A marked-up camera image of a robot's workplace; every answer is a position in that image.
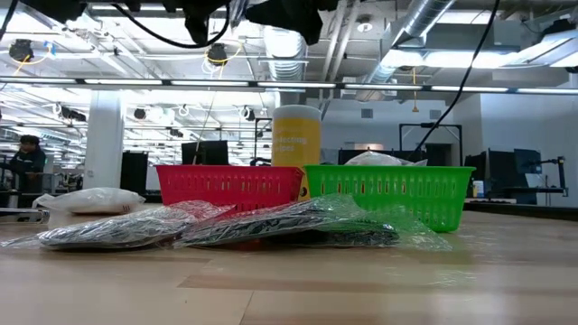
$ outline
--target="desk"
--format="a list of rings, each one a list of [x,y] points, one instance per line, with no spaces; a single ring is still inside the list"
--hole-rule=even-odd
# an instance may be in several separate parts
[[[86,221],[52,213],[51,227]],[[39,226],[0,226],[0,239]],[[10,325],[576,324],[578,223],[464,212],[450,253],[0,248]]]

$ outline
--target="pillar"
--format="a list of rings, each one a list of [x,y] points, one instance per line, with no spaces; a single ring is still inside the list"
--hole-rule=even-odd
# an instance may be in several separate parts
[[[120,187],[125,114],[120,91],[92,91],[84,189]]]

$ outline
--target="red basket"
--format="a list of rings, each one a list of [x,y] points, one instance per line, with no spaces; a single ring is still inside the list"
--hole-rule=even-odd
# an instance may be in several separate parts
[[[299,197],[303,172],[295,167],[159,165],[163,204],[204,200],[240,211],[270,208]]]

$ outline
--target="white plastic bag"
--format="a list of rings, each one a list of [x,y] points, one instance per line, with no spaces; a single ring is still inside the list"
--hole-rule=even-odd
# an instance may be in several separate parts
[[[351,158],[345,164],[358,166],[426,166],[427,160],[421,162],[408,162],[388,154],[366,151]]]
[[[134,211],[136,206],[144,202],[145,198],[129,190],[95,188],[78,190],[56,198],[44,194],[34,201],[33,208],[41,205],[75,214],[124,214]]]

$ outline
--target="person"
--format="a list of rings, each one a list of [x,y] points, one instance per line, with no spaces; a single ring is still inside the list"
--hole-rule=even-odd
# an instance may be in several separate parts
[[[20,151],[10,161],[12,171],[20,176],[22,192],[42,192],[42,177],[46,154],[40,147],[40,139],[34,135],[23,135],[20,138]]]

